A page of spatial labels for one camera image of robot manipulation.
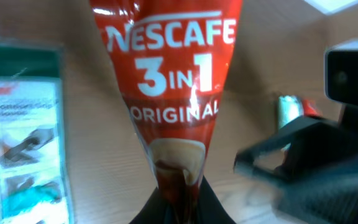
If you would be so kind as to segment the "teal wet wipes packet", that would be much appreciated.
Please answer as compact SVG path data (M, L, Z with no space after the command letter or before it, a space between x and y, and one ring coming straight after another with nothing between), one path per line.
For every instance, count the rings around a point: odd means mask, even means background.
M285 95L278 98L277 103L277 116L278 116L278 129L281 129L289 122L303 116L303 106L301 101L296 96Z

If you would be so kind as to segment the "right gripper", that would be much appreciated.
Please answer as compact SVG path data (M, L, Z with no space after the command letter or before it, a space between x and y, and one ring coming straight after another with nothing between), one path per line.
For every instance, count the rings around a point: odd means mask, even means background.
M234 170L282 191L275 208L307 223L358 223L358 107L340 122L301 116L237 153Z

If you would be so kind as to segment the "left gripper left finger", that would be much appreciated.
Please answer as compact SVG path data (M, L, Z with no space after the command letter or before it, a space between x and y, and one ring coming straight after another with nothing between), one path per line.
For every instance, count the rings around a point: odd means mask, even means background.
M169 224L170 204L163 198L158 188L152 192L141 211L129 224Z

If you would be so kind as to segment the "green white packet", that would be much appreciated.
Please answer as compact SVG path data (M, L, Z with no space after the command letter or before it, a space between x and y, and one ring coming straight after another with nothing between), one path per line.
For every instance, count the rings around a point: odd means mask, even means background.
M0 37L0 224L72 224L58 48Z

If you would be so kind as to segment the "large red snack bag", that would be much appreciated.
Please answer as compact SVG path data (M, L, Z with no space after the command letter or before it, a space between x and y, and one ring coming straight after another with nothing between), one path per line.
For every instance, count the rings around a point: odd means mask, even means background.
M301 104L303 107L303 114L305 116L321 116L321 113L318 111L313 101L302 99Z

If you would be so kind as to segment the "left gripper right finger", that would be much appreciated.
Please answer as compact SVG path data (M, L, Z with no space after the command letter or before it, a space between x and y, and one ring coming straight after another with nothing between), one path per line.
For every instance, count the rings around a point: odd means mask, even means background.
M221 205L205 177L200 185L196 224L236 224Z

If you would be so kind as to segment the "slim red stick packet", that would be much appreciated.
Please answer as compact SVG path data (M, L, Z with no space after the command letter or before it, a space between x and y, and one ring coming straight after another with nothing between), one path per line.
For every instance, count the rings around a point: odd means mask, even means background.
M173 223L194 223L241 0L91 0Z

